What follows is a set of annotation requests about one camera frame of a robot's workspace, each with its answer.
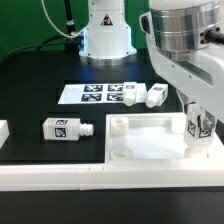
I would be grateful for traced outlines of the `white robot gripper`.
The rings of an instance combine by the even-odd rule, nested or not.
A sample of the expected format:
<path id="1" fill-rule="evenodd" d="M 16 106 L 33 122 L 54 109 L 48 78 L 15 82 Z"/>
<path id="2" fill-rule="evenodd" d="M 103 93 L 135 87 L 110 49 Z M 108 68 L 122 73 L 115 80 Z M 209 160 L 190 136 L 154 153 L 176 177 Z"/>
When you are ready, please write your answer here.
<path id="1" fill-rule="evenodd" d="M 155 72 L 203 108 L 199 128 L 212 131 L 216 118 L 224 123 L 224 47 L 210 43 L 191 51 L 187 61 L 177 61 L 155 45 L 152 35 L 147 34 L 146 41 Z"/>

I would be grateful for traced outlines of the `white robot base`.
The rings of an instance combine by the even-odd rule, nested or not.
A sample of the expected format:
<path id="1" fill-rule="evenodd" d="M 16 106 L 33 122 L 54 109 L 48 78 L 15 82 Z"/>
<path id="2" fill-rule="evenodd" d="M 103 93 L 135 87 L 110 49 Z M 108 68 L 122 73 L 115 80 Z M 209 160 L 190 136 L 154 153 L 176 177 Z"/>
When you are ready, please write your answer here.
<path id="1" fill-rule="evenodd" d="M 88 9 L 80 60 L 99 66 L 132 60 L 137 50 L 132 46 L 131 28 L 125 20 L 124 0 L 88 0 Z"/>

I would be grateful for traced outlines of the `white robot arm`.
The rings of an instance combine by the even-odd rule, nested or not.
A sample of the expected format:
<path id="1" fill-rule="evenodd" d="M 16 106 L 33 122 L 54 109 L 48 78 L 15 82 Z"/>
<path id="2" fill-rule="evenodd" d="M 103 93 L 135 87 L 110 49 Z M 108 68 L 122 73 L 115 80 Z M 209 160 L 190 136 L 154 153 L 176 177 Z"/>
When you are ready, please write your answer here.
<path id="1" fill-rule="evenodd" d="M 207 130 L 224 123 L 224 0 L 149 0 L 140 17 L 155 72 L 196 103 Z"/>

